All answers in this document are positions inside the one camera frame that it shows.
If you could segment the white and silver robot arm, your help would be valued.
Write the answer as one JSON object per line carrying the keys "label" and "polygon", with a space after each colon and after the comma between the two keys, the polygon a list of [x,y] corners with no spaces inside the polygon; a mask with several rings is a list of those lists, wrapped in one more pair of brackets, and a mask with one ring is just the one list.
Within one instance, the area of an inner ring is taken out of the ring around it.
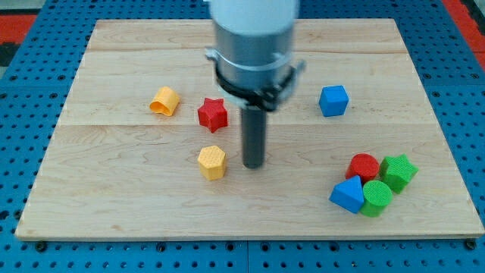
{"label": "white and silver robot arm", "polygon": [[219,90],[240,108],[274,111],[296,88],[305,63],[292,66],[298,0],[211,0]]}

